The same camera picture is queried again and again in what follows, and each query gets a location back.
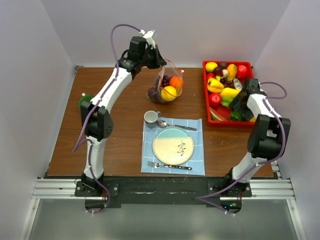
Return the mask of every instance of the lemon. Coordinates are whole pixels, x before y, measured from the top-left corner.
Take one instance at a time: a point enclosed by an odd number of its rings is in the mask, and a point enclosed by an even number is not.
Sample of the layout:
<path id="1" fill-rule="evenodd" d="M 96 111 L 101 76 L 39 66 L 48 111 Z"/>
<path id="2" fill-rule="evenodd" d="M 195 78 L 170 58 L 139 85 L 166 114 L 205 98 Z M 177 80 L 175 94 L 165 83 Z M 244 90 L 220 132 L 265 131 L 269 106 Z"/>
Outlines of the lemon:
<path id="1" fill-rule="evenodd" d="M 170 102 L 176 99 L 177 90 L 173 86 L 165 86 L 161 91 L 163 100 Z"/>
<path id="2" fill-rule="evenodd" d="M 216 67 L 218 67 L 218 64 L 210 61 L 205 65 L 205 70 L 207 71 L 207 73 L 213 73 Z"/>

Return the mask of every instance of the checkered placemat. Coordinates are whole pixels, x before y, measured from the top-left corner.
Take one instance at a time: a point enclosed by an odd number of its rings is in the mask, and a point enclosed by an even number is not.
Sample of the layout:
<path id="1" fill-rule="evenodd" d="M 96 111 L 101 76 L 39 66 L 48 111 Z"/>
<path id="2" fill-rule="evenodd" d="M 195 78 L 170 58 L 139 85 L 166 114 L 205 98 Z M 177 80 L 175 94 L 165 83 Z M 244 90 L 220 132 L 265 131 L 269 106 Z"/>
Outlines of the checkered placemat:
<path id="1" fill-rule="evenodd" d="M 156 135 L 163 129 L 160 126 L 155 128 L 148 128 L 146 123 L 143 122 L 143 138 L 142 138 L 142 161 L 141 173 L 154 173 L 154 174 L 183 174 L 183 175 L 205 175 L 205 154 L 204 154 L 204 137 L 202 128 L 202 119 L 177 119 L 160 117 L 169 124 L 181 125 L 196 128 L 197 131 L 186 130 L 193 139 L 194 150 L 192 156 L 180 166 L 192 167 L 192 170 L 181 170 L 175 168 L 154 168 L 147 166 L 148 161 L 162 163 L 154 154 L 152 144 Z"/>

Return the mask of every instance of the bell pepper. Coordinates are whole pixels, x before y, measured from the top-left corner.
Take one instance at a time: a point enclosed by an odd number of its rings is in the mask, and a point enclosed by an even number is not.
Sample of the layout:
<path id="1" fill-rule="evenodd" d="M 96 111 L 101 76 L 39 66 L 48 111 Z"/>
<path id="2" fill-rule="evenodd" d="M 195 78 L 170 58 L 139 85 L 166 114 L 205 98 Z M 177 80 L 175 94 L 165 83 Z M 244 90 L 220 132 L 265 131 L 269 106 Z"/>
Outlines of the bell pepper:
<path id="1" fill-rule="evenodd" d="M 229 104 L 232 102 L 233 98 L 229 96 L 224 96 L 221 100 L 221 105 L 229 108 Z"/>
<path id="2" fill-rule="evenodd" d="M 221 93 L 224 85 L 215 78 L 209 78 L 207 82 L 208 91 L 211 93 Z"/>
<path id="3" fill-rule="evenodd" d="M 230 97 L 230 98 L 235 98 L 238 93 L 240 93 L 240 90 L 238 89 L 233 89 L 230 87 L 225 87 L 221 92 L 220 92 L 220 96 L 223 97 Z"/>
<path id="4" fill-rule="evenodd" d="M 233 111 L 230 113 L 229 120 L 230 121 L 242 121 L 244 119 L 244 116 L 242 116 L 239 112 Z"/>

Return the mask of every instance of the orange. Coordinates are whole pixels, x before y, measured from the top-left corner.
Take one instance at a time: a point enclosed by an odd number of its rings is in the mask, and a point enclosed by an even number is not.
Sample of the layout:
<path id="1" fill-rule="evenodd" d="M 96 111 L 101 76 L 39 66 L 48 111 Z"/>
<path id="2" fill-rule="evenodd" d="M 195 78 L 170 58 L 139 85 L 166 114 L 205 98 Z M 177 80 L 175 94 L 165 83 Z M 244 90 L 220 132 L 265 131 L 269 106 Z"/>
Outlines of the orange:
<path id="1" fill-rule="evenodd" d="M 175 89 L 181 88 L 181 87 L 184 86 L 184 80 L 182 78 L 178 77 L 178 76 L 173 76 L 170 79 L 169 85 L 171 87 L 174 87 Z"/>

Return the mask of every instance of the white wall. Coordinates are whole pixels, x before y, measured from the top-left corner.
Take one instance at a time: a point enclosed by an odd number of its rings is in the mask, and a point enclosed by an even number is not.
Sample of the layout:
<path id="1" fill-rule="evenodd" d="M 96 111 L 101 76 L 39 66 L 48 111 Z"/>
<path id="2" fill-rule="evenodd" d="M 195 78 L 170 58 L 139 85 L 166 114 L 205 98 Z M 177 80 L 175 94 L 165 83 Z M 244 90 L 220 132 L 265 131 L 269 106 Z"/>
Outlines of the white wall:
<path id="1" fill-rule="evenodd" d="M 261 82 L 283 84 L 288 97 L 272 101 L 292 125 L 279 160 L 290 177 L 308 239 L 320 239 L 320 2 L 292 0 L 255 64 Z M 271 90 L 270 94 L 282 94 Z"/>
<path id="2" fill-rule="evenodd" d="M 114 66 L 110 31 L 127 23 L 157 31 L 164 58 L 179 66 L 260 56 L 290 0 L 42 0 L 75 65 Z M 121 54 L 135 30 L 119 29 Z"/>
<path id="3" fill-rule="evenodd" d="M 73 67 L 40 0 L 1 0 L 0 33 L 0 239 L 16 240 L 51 158 Z"/>

